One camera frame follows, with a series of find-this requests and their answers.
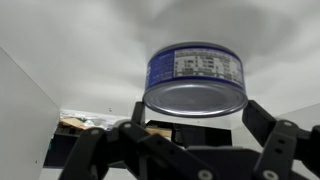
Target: can lid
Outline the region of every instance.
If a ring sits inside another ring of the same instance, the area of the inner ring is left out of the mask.
[[[156,112],[188,118],[231,114],[248,102],[245,92],[238,87],[207,80],[162,83],[148,89],[143,100]]]

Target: blue label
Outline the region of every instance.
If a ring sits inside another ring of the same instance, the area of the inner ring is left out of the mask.
[[[244,91],[239,58],[231,52],[206,46],[175,48],[153,57],[148,64],[146,89],[185,79],[219,81]]]

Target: screw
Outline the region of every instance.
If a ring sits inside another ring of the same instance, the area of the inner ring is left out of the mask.
[[[200,180],[212,180],[213,179],[211,172],[206,169],[200,170],[198,173],[198,177]]]
[[[286,125],[286,126],[292,126],[292,123],[290,123],[290,122],[284,122],[284,125]]]
[[[131,128],[131,124],[130,123],[125,124],[124,128]]]
[[[279,180],[279,176],[277,173],[271,171],[271,170],[264,170],[263,171],[263,177],[266,180]]]
[[[91,135],[97,135],[97,134],[99,134],[99,130],[94,129],[91,131]]]

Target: metal can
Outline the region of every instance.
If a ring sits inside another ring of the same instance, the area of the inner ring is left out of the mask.
[[[169,46],[148,63],[143,100],[156,112],[178,117],[217,117],[239,111],[248,102],[242,62],[216,44]]]

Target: white ceiling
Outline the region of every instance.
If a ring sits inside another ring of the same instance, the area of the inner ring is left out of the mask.
[[[178,42],[217,43],[242,58],[249,98],[280,115],[320,102],[319,7],[317,0],[1,0],[0,46],[61,108],[130,116],[153,53]],[[237,127],[240,114],[199,124]]]

